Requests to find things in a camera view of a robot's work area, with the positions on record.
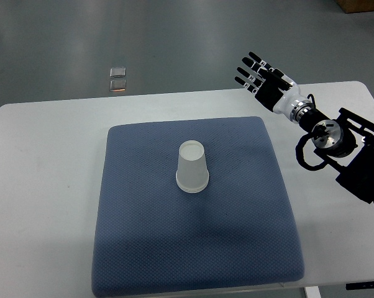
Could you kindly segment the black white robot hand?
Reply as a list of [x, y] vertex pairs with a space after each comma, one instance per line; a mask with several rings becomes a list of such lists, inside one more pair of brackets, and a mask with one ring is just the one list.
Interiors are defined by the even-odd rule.
[[294, 101], [300, 98], [299, 86], [280, 70], [272, 68], [265, 60], [253, 52], [242, 62], [253, 73], [238, 67], [240, 76], [234, 80], [248, 92], [255, 93], [255, 99], [269, 111], [276, 114], [290, 114], [295, 106]]

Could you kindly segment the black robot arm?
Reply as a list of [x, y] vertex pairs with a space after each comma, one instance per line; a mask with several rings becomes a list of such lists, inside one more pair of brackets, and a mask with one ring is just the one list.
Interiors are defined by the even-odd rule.
[[374, 205], [374, 123], [345, 109], [331, 119], [303, 96], [300, 87], [253, 52], [242, 59], [235, 81], [267, 110], [283, 114], [306, 133], [295, 147], [296, 160], [308, 171], [333, 167], [336, 181], [358, 199]]

